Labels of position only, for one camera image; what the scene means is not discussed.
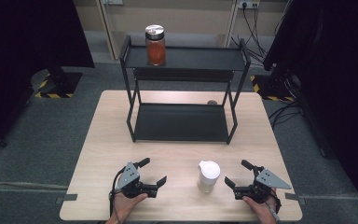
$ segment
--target jar lid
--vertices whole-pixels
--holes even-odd
[[[147,39],[160,40],[164,37],[164,28],[160,25],[149,25],[145,31]]]

